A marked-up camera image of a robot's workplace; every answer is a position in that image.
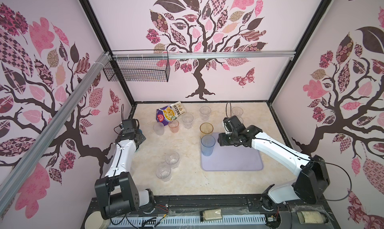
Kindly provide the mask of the yellow tall glass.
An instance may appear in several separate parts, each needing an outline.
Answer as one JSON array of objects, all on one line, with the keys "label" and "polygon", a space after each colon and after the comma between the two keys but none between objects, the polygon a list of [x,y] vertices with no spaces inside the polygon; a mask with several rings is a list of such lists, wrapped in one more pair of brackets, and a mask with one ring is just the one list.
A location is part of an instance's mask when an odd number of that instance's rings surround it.
[{"label": "yellow tall glass", "polygon": [[200,125],[200,136],[203,138],[204,136],[211,135],[214,131],[214,127],[210,123],[202,123]]}]

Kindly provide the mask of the clear ribbed glass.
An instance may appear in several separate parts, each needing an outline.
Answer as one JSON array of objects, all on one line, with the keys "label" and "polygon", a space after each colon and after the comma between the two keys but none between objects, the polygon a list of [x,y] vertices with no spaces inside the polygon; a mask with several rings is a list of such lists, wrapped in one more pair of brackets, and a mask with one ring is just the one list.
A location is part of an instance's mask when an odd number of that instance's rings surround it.
[{"label": "clear ribbed glass", "polygon": [[168,164],[160,164],[156,169],[156,176],[163,182],[168,182],[172,177],[172,168]]},{"label": "clear ribbed glass", "polygon": [[176,151],[169,151],[165,155],[165,162],[172,168],[176,169],[180,164],[180,155]]}]

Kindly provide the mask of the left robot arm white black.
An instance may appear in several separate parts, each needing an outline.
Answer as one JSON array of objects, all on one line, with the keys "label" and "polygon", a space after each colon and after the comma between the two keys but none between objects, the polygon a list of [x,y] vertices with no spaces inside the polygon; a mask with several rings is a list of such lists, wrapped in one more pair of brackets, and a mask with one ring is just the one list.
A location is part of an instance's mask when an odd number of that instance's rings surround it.
[{"label": "left robot arm white black", "polygon": [[146,140],[137,119],[126,119],[115,141],[115,155],[105,176],[95,182],[95,191],[104,220],[125,216],[139,210],[152,212],[155,198],[150,189],[139,191],[131,175],[132,161]]}]

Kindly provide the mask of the lilac plastic tray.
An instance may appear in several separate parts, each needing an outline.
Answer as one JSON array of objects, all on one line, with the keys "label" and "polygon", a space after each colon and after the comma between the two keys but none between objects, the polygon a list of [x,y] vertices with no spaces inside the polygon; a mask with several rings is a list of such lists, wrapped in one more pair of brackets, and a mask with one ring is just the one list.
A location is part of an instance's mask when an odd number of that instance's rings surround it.
[{"label": "lilac plastic tray", "polygon": [[259,151],[252,148],[224,146],[221,147],[218,133],[213,133],[216,144],[211,156],[203,156],[201,167],[206,172],[261,171],[264,167]]}]

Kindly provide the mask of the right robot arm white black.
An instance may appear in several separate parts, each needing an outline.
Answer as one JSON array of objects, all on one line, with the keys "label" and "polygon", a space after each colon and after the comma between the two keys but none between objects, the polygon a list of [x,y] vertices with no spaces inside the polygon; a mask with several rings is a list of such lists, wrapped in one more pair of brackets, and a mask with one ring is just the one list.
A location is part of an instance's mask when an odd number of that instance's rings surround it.
[{"label": "right robot arm white black", "polygon": [[270,211],[274,205],[295,200],[310,205],[318,203],[331,183],[328,163],[322,157],[299,153],[254,125],[245,127],[236,116],[224,118],[223,125],[225,132],[218,137],[221,147],[245,147],[260,151],[285,166],[296,177],[296,180],[285,184],[272,184],[262,193],[261,202],[265,210]]}]

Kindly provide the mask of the blue tall glass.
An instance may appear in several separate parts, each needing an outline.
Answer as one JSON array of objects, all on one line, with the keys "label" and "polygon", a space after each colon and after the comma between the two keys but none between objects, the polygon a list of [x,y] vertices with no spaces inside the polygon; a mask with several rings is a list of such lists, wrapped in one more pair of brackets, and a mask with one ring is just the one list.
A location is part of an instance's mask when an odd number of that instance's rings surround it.
[{"label": "blue tall glass", "polygon": [[216,140],[211,135],[205,135],[201,138],[201,152],[203,156],[209,157],[212,155]]}]

